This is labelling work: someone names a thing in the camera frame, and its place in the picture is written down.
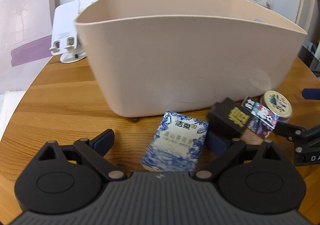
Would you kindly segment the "round tin cartoon lid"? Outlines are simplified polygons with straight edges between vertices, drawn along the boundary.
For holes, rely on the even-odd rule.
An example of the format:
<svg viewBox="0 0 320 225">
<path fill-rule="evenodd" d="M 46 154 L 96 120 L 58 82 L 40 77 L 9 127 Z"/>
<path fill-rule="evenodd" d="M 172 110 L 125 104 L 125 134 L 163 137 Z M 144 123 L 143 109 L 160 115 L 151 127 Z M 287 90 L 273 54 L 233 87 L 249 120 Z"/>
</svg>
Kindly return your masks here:
<svg viewBox="0 0 320 225">
<path fill-rule="evenodd" d="M 275 90 L 266 91 L 260 98 L 260 103 L 276 114 L 279 122 L 287 123 L 292 116 L 291 103 Z"/>
</svg>

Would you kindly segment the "blue white porcelain tissue pack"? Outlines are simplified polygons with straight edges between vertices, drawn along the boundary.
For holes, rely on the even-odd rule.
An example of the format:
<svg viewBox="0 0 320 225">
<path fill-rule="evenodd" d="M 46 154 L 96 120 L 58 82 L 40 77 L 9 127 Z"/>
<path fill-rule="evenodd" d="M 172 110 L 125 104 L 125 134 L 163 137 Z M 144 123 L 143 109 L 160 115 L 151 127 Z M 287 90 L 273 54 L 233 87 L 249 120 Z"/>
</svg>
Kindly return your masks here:
<svg viewBox="0 0 320 225">
<path fill-rule="evenodd" d="M 199 162 L 208 123 L 166 111 L 142 160 L 148 171 L 191 172 Z"/>
</svg>

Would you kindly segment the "black box gold character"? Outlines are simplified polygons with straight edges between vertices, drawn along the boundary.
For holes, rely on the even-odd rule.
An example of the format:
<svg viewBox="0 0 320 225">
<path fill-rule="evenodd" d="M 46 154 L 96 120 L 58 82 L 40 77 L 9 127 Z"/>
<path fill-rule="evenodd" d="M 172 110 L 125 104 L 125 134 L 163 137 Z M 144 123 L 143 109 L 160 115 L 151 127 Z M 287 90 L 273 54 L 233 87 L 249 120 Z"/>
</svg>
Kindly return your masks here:
<svg viewBox="0 0 320 225">
<path fill-rule="evenodd" d="M 252 113 L 233 101 L 225 98 L 215 103 L 208 112 L 208 131 L 221 138 L 240 138 L 253 119 Z"/>
</svg>

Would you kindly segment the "cartoon panda card pack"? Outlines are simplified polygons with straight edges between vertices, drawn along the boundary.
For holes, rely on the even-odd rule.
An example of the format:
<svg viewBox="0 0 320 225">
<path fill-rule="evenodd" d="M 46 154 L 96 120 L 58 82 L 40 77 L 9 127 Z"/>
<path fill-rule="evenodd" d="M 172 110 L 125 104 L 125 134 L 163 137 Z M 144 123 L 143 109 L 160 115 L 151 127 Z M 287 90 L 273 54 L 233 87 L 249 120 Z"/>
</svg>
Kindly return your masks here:
<svg viewBox="0 0 320 225">
<path fill-rule="evenodd" d="M 253 116 L 248 128 L 261 139 L 266 139 L 276 127 L 278 116 L 249 96 L 244 98 L 241 105 Z"/>
</svg>

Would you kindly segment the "beige plastic storage basket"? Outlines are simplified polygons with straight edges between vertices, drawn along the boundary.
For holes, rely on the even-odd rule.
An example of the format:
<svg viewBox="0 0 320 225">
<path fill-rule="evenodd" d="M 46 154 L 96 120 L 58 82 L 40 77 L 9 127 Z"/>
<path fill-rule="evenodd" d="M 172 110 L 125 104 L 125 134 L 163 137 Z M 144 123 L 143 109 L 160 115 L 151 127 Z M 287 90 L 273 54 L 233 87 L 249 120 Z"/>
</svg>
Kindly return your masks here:
<svg viewBox="0 0 320 225">
<path fill-rule="evenodd" d="M 99 0 L 75 26 L 109 108 L 129 118 L 260 96 L 307 35 L 247 0 Z"/>
</svg>

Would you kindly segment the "white phone stand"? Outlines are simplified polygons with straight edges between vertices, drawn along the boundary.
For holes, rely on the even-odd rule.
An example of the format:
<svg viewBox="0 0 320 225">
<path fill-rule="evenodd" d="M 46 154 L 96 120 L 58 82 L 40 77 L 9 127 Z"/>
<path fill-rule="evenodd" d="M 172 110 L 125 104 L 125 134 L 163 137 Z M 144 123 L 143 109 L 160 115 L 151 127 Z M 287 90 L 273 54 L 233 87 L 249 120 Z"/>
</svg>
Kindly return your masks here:
<svg viewBox="0 0 320 225">
<path fill-rule="evenodd" d="M 60 62 L 64 64 L 77 62 L 86 57 L 74 23 L 79 14 L 79 7 L 79 1 L 74 0 L 61 4 L 54 12 L 49 50 L 53 56 L 60 55 Z"/>
</svg>

